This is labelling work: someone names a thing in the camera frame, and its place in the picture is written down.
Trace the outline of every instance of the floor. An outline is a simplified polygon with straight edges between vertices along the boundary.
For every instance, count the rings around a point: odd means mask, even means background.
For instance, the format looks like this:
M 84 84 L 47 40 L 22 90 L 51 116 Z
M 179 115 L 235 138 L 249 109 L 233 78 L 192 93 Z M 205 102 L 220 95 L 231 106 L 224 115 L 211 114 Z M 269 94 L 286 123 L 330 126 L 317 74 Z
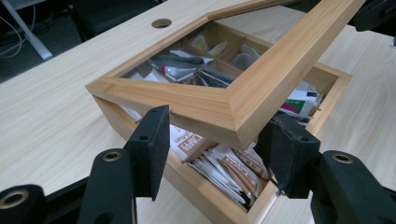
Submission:
M 66 10 L 52 13 L 48 18 L 37 22 L 34 33 L 54 57 L 81 43 L 77 28 Z M 20 40 L 15 32 L 0 35 L 0 52 L 19 44 Z M 18 47 L 0 56 L 0 83 L 44 62 L 28 41 L 22 42 L 21 51 L 16 56 L 4 58 L 16 52 L 17 49 Z

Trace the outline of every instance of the wooden lid frame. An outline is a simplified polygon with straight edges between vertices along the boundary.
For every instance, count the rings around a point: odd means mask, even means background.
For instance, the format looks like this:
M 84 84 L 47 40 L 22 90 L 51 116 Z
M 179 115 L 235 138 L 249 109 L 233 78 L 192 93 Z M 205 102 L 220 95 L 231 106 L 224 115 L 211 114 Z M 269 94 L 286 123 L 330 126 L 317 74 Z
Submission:
M 136 123 L 119 105 L 141 114 L 155 106 L 170 105 L 171 123 L 176 126 L 230 147 L 247 148 L 364 0 L 322 0 L 226 89 L 119 76 L 208 21 L 283 2 L 287 1 L 167 1 L 104 33 L 111 35 L 128 26 L 139 31 L 130 36 L 135 48 L 123 55 L 128 59 L 87 85 L 87 89 L 124 138 L 129 137 Z M 163 29 L 151 27 L 161 18 L 172 24 Z

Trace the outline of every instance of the desk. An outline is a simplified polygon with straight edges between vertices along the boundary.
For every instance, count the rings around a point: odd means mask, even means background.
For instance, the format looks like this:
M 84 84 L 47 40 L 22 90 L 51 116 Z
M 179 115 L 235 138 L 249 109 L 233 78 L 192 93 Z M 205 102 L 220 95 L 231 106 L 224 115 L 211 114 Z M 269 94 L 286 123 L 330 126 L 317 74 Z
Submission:
M 45 0 L 1 0 L 8 12 L 25 32 L 27 40 L 35 48 L 40 57 L 43 60 L 49 60 L 53 57 L 51 52 L 46 48 L 46 46 L 44 46 L 44 44 L 37 38 L 37 36 L 32 33 L 32 31 L 27 27 L 27 25 L 24 23 L 24 21 L 16 11 L 20 8 L 29 7 L 43 1 Z
M 270 42 L 304 14 L 272 7 L 219 22 Z M 90 172 L 99 152 L 124 141 L 84 86 L 115 66 L 111 33 L 67 51 L 0 85 L 0 189 L 37 184 L 45 193 Z M 396 50 L 392 38 L 346 27 L 320 58 L 353 76 L 318 138 L 321 150 L 359 157 L 379 182 L 396 189 Z M 140 223 L 210 223 L 165 179 L 157 198 L 138 199 Z M 312 223 L 308 200 L 279 198 L 265 223 Z

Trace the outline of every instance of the open box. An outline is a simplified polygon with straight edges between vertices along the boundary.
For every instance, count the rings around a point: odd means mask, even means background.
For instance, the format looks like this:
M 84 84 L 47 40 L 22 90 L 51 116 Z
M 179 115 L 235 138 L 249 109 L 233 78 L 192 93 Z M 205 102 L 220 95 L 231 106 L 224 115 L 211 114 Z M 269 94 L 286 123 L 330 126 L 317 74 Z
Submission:
M 227 40 L 231 47 L 249 43 L 259 53 L 264 53 L 227 89 L 123 78 L 155 53 L 177 45 L 177 41 L 183 36 L 169 40 L 169 43 L 152 50 L 150 55 L 142 56 L 138 61 L 126 62 L 127 65 L 123 64 L 120 68 L 104 74 L 89 84 L 87 89 L 112 127 L 125 139 L 129 138 L 138 121 L 132 119 L 120 105 L 141 114 L 157 105 L 170 105 L 171 123 L 216 142 L 243 149 L 258 135 L 294 87 L 305 79 L 314 84 L 319 92 L 325 93 L 324 101 L 307 127 L 308 131 L 315 134 L 350 80 L 350 75 L 315 61 L 347 23 L 348 16 L 351 17 L 353 11 L 359 8 L 358 4 L 352 2 L 356 1 L 344 2 L 334 7 L 331 1 L 323 1 L 319 8 L 308 14 L 311 15 L 310 18 L 301 20 L 296 29 L 293 28 L 273 47 L 265 40 L 244 35 L 215 22 L 194 27 L 209 31 L 209 42 Z M 328 16 L 324 24 L 310 24 L 323 11 Z M 316 26 L 321 28 L 312 31 Z M 299 44 L 292 41 L 294 38 L 299 40 Z M 238 47 L 226 49 L 218 57 L 215 66 L 229 69 L 224 67 L 228 67 L 231 55 L 237 49 Z M 215 223 L 261 222 L 276 200 L 276 187 L 268 183 L 259 199 L 246 213 L 203 176 L 182 164 L 182 160 L 172 151 L 168 155 L 164 177 Z

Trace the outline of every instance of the cable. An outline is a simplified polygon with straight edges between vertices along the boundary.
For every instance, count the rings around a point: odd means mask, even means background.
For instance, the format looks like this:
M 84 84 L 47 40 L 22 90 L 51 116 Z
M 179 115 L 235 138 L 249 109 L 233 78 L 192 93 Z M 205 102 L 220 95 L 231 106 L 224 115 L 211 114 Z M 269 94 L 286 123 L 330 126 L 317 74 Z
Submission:
M 1 58 L 1 59 L 7 59 L 7 58 L 15 57 L 15 56 L 17 56 L 17 55 L 20 53 L 21 48 L 22 48 L 22 44 L 26 41 L 26 37 L 25 37 L 24 39 L 22 39 L 20 33 L 18 33 L 18 31 L 17 31 L 17 29 L 15 29 L 15 27 L 13 27 L 13 26 L 12 26 L 8 21 L 6 21 L 3 17 L 0 17 L 0 19 L 1 19 L 3 22 L 5 22 L 9 27 L 11 27 L 12 30 L 14 30 L 15 34 L 17 34 L 18 39 L 20 40 L 20 43 L 19 43 L 19 44 L 15 45 L 15 46 L 13 46 L 13 47 L 11 47 L 11 48 L 9 48 L 9 49 L 6 49 L 6 50 L 3 51 L 3 52 L 0 52 L 0 56 L 3 56 L 3 55 L 5 55 L 5 54 L 7 54 L 8 52 L 12 51 L 13 49 L 18 48 L 17 51 L 15 51 L 15 53 L 13 53 L 12 55 L 0 57 L 0 58 Z M 34 27 L 35 27 L 35 6 L 33 6 L 33 21 L 32 21 L 32 27 L 30 28 L 30 30 L 33 31 L 33 28 L 34 28 Z

